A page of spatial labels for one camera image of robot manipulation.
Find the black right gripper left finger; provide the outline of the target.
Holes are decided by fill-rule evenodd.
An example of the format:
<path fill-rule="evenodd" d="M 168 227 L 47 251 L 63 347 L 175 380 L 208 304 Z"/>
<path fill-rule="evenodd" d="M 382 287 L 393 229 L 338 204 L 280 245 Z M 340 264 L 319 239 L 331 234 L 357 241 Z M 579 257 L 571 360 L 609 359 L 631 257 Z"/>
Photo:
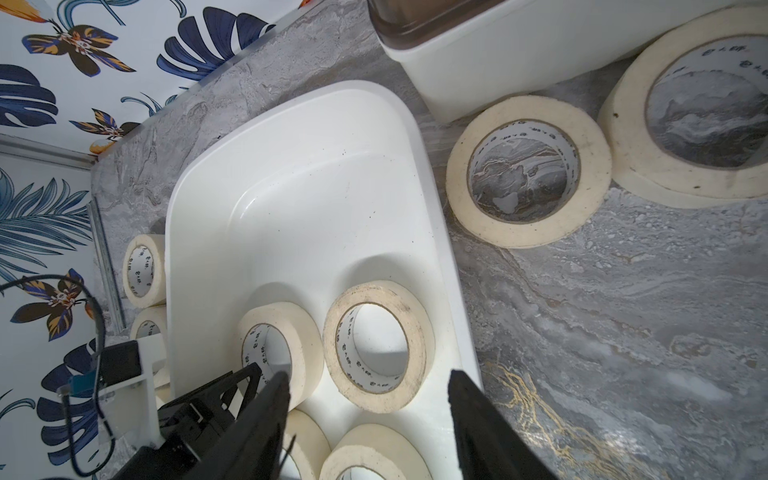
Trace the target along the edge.
<path fill-rule="evenodd" d="M 289 400 L 288 375 L 278 372 L 254 398 L 243 400 L 234 423 L 185 477 L 278 478 Z"/>

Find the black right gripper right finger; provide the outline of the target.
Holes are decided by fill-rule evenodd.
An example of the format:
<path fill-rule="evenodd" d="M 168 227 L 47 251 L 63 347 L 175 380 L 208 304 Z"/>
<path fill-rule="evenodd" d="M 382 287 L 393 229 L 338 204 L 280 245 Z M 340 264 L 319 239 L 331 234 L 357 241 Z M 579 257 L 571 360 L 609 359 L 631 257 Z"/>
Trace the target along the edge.
<path fill-rule="evenodd" d="M 554 479 L 470 377 L 453 370 L 448 400 L 465 479 Z"/>

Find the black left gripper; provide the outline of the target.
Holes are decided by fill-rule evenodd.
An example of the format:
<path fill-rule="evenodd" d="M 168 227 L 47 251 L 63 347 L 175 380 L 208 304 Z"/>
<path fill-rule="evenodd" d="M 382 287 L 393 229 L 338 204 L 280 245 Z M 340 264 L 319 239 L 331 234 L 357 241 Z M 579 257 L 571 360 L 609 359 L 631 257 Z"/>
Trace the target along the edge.
<path fill-rule="evenodd" d="M 244 399 L 257 394 L 261 370 L 255 364 L 226 373 L 159 409 L 130 418 L 147 424 L 150 438 L 115 475 L 117 479 L 187 479 L 188 473 L 234 423 Z"/>

